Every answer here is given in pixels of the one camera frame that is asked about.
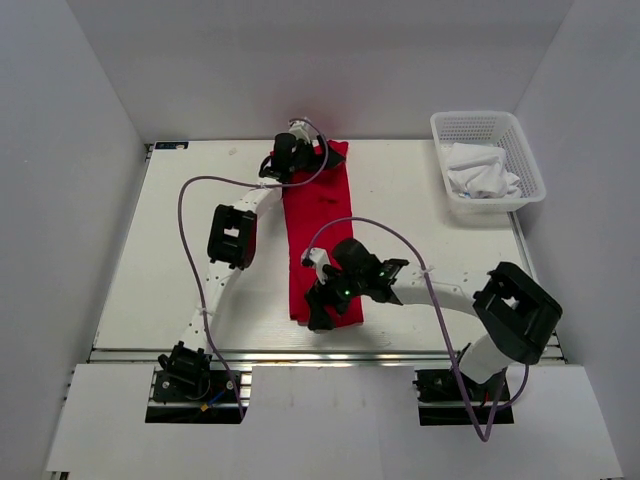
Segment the red t shirt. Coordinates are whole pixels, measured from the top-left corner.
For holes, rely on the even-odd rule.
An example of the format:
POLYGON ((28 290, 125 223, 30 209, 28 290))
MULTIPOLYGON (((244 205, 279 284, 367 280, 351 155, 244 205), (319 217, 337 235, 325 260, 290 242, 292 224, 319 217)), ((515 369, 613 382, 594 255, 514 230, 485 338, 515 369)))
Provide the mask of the red t shirt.
POLYGON ((304 294, 316 280, 316 273, 301 264, 301 257, 315 234, 314 245, 331 251, 342 240, 353 235, 352 224, 343 221, 326 230, 327 223, 352 215, 351 191, 345 163, 323 171, 305 186, 307 172, 294 175, 295 188, 283 191, 283 208, 289 245, 289 314, 300 325, 309 320, 310 310, 304 294))

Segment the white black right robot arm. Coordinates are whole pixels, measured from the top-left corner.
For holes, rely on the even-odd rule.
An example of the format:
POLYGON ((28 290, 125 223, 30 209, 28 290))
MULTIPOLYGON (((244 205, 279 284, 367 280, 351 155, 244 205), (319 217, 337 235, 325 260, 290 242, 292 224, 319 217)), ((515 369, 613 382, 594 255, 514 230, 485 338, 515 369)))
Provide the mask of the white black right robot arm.
POLYGON ((501 262, 488 273, 432 276, 406 259, 379 260, 358 240, 347 238, 333 251, 311 248, 301 257, 316 279, 305 294, 312 331, 336 328, 360 297, 398 306, 429 305, 479 319, 486 333, 458 356, 453 390, 472 399, 512 363, 535 365, 562 316, 562 308, 524 270, 501 262))

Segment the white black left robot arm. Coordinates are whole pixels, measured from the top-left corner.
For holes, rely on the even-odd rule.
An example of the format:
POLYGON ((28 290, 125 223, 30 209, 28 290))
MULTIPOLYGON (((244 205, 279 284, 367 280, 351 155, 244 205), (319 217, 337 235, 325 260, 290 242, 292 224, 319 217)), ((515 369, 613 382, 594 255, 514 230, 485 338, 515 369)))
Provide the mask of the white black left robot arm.
POLYGON ((201 323, 187 332, 196 338, 203 335, 207 345, 221 363, 223 357, 215 346, 212 325, 222 311, 225 293, 230 291, 242 271, 249 268, 256 253, 258 221, 266 211, 290 196, 289 190, 308 192, 319 180, 346 176, 349 144, 317 136, 318 146, 306 134, 291 130, 274 138, 273 149, 259 168, 261 178, 271 184, 250 184, 219 176, 200 175, 188 179, 177 201, 178 231, 191 268, 200 304, 196 315, 201 323), (214 210, 207 244, 211 275, 202 280, 191 254, 184 229, 183 203, 187 189, 198 181, 216 181, 244 187, 248 192, 232 205, 220 204, 214 210))

